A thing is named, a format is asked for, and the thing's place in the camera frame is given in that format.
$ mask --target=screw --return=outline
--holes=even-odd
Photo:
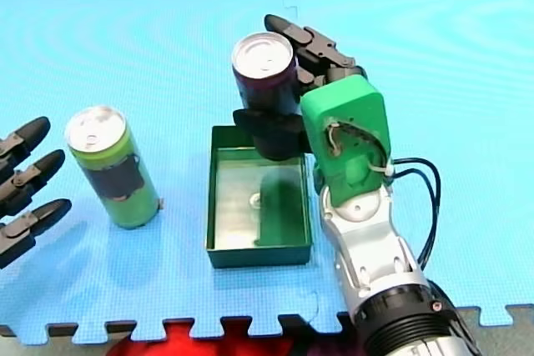
[[[432,304],[432,310],[434,310],[435,312],[440,312],[442,308],[443,305],[441,304],[441,302],[434,302]]]

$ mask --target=can bottom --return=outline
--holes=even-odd
[[[149,223],[159,211],[159,198],[150,183],[125,201],[102,199],[109,217],[120,228],[134,229]]]

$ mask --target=dark purple can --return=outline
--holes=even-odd
[[[296,59],[278,33],[254,33],[232,52],[232,68],[245,108],[279,114],[299,111]]]

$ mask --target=red object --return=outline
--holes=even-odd
[[[227,323],[224,337],[196,340],[189,337],[190,324],[167,327],[165,342],[133,342],[129,338],[113,346],[107,356],[286,356],[293,345],[287,337],[250,338],[248,324]]]

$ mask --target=black cable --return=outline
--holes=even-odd
[[[419,255],[419,258],[417,258],[417,263],[419,263],[419,265],[421,266],[421,270],[424,270],[431,256],[432,249],[434,248],[434,242],[436,240],[437,218],[438,218],[439,207],[437,203],[437,196],[434,194],[434,189],[432,188],[432,184],[430,180],[428,179],[428,177],[426,176],[426,174],[423,173],[420,169],[408,168],[407,170],[401,171],[400,173],[393,174],[393,179],[402,178],[408,174],[416,174],[416,175],[419,175],[421,178],[423,178],[423,181],[425,181],[425,184],[426,184],[426,188],[428,189],[428,193],[431,197],[431,205],[432,205],[431,231],[428,234],[428,238],[426,239],[425,246],[421,250],[421,254]]]
[[[439,213],[440,205],[441,205],[440,172],[438,171],[436,165],[433,162],[431,162],[430,160],[426,160],[425,158],[396,158],[393,160],[393,164],[411,164],[411,163],[424,164],[430,170],[432,170],[432,173],[434,174],[434,181],[436,182],[436,203],[437,203],[437,209]]]

